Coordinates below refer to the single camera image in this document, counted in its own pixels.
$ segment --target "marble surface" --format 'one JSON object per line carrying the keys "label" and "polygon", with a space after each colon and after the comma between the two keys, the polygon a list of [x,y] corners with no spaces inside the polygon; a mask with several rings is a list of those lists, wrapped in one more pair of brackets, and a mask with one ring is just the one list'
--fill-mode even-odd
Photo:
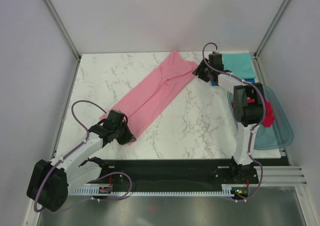
{"label": "marble surface", "polygon": [[[169,52],[84,54],[64,120],[57,154],[70,149],[85,131],[74,120],[71,105],[90,100],[110,109],[155,69]],[[180,52],[199,63],[201,52]],[[75,106],[88,128],[103,114],[89,103]],[[133,145],[107,144],[94,156],[102,159],[227,159],[236,149],[237,129],[227,91],[194,79]],[[280,158],[278,149],[253,151],[255,158]]]}

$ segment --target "teal plastic container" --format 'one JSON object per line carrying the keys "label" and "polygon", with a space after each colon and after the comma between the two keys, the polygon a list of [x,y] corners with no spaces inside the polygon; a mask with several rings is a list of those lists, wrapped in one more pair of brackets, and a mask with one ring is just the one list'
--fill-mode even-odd
{"label": "teal plastic container", "polygon": [[[260,125],[256,132],[254,149],[273,150],[284,148],[294,140],[294,132],[274,92],[268,86],[264,84],[262,86],[265,99],[271,103],[275,120],[271,127]],[[234,101],[234,95],[228,92],[227,98],[230,109],[233,111],[231,103]]]}

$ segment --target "gray floor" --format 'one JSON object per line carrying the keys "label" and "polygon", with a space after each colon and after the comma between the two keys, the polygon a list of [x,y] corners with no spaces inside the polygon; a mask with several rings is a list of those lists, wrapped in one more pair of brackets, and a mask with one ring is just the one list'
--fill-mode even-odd
{"label": "gray floor", "polygon": [[[70,206],[83,197],[73,196]],[[86,201],[42,213],[42,226],[305,226],[294,188],[261,188],[246,203],[217,197],[137,197]]]}

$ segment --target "table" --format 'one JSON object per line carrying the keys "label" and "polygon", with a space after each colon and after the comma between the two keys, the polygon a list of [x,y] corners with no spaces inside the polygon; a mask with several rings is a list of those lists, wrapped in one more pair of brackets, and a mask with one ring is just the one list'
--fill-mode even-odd
{"label": "table", "polygon": [[[82,56],[64,119],[57,154],[76,146],[85,131],[73,119],[71,105],[90,100],[106,110],[154,70],[169,52],[103,53]],[[199,63],[201,52],[180,52]],[[75,114],[89,128],[103,114],[89,103],[79,103]],[[237,129],[227,91],[195,78],[133,145],[107,144],[93,156],[102,159],[230,159]],[[278,149],[253,150],[259,158],[280,158]]]}

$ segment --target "folded corner of cloth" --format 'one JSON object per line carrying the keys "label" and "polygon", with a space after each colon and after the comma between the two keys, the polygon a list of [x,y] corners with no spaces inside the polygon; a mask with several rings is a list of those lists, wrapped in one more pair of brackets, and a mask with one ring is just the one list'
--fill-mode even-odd
{"label": "folded corner of cloth", "polygon": [[138,138],[195,78],[192,72],[197,66],[174,50],[111,109],[119,110],[128,117],[129,129]]}

